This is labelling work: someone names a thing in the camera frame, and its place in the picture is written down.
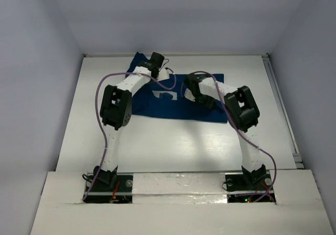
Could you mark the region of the blue mickey mouse t-shirt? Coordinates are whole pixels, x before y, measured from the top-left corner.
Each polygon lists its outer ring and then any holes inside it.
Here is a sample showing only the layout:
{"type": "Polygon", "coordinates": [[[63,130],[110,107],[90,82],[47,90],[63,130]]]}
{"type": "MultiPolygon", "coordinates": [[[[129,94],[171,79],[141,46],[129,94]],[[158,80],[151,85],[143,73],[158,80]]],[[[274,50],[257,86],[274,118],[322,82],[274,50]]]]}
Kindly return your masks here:
{"type": "Polygon", "coordinates": [[[219,101],[215,101],[213,109],[185,99],[181,92],[186,87],[181,87],[185,74],[171,74],[170,78],[161,83],[171,91],[163,89],[157,83],[144,85],[132,97],[132,114],[151,118],[193,120],[212,123],[227,123],[227,116],[219,101]]]}

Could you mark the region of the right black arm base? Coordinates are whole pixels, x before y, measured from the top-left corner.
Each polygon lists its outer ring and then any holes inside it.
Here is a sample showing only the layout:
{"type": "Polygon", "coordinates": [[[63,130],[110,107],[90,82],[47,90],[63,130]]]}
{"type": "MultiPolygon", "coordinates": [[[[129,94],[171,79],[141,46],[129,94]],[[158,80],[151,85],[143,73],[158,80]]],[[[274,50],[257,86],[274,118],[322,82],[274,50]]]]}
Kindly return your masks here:
{"type": "Polygon", "coordinates": [[[276,202],[276,197],[273,188],[270,187],[272,183],[271,176],[268,173],[265,178],[255,183],[248,185],[244,181],[243,174],[226,174],[225,180],[222,182],[222,189],[227,192],[228,203],[244,203],[248,204],[256,202],[276,202]]]}

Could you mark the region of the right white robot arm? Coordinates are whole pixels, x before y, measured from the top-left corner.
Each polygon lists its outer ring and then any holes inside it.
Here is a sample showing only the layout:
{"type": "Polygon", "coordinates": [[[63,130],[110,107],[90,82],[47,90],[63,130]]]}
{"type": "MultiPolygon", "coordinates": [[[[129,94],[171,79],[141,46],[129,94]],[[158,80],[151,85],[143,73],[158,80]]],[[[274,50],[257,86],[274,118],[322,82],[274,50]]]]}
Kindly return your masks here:
{"type": "Polygon", "coordinates": [[[248,189],[258,186],[266,176],[256,140],[260,111],[249,87],[232,87],[217,81],[209,73],[190,73],[184,78],[184,97],[199,105],[210,107],[219,101],[228,122],[236,130],[242,154],[241,182],[248,189]]]}

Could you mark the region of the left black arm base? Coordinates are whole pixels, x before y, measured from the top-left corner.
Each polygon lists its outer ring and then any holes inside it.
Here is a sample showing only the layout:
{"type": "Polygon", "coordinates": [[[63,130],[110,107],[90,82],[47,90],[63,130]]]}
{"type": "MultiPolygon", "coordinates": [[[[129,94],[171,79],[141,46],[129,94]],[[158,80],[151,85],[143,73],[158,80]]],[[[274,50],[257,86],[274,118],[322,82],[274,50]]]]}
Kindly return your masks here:
{"type": "Polygon", "coordinates": [[[131,204],[133,174],[115,174],[112,186],[96,179],[84,202],[87,204],[131,204]]]}

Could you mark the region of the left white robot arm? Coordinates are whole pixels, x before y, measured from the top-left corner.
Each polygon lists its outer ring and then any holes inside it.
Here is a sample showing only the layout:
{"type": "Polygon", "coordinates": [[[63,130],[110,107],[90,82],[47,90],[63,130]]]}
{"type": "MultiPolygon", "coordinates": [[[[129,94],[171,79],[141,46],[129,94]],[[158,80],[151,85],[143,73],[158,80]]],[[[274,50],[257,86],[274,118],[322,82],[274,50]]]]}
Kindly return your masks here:
{"type": "Polygon", "coordinates": [[[126,72],[108,74],[99,82],[95,93],[95,113],[104,139],[104,150],[93,170],[92,186],[99,185],[104,190],[116,187],[118,142],[121,128],[131,120],[132,98],[150,82],[159,83],[169,78],[168,72],[163,70],[164,59],[157,52],[153,52],[149,59],[136,54],[126,72]],[[103,82],[114,76],[123,76],[124,79],[117,84],[107,85],[99,103],[98,95],[103,82]]]}

